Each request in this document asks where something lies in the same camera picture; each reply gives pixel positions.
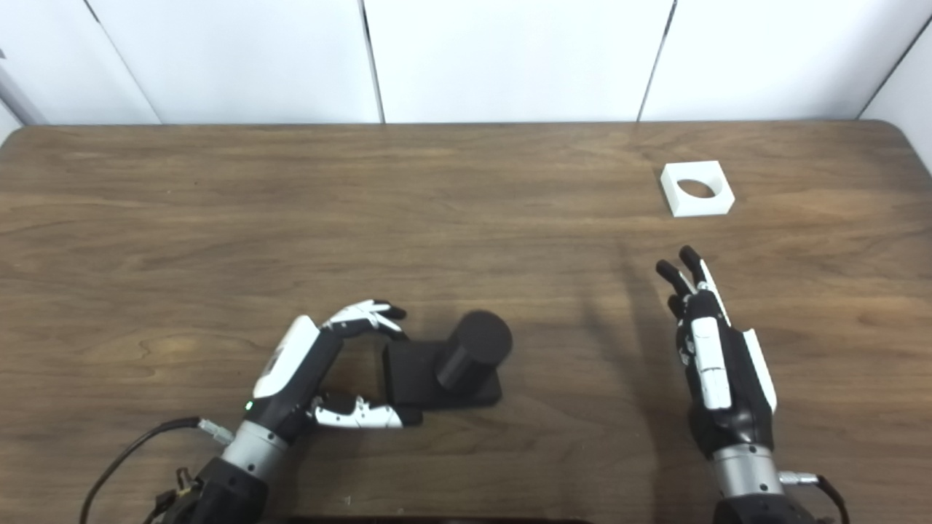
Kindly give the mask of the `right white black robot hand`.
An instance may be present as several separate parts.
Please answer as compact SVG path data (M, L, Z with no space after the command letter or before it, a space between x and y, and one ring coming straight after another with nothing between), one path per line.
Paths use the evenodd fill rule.
M688 275L668 260L659 260L655 271L674 289L667 306L690 393L692 438L708 459L733 445L775 450L778 399L755 332L732 324L702 255L685 245L679 259Z

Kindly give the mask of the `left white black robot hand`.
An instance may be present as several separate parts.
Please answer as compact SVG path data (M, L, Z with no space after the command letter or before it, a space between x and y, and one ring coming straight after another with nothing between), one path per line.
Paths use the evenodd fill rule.
M307 315L295 318L254 385L245 420L287 445L314 425L349 429L422 425L419 409L322 391L323 379L347 338L380 333L390 341L405 341L406 333L397 324L405 317L398 306L369 299L344 306L321 325Z

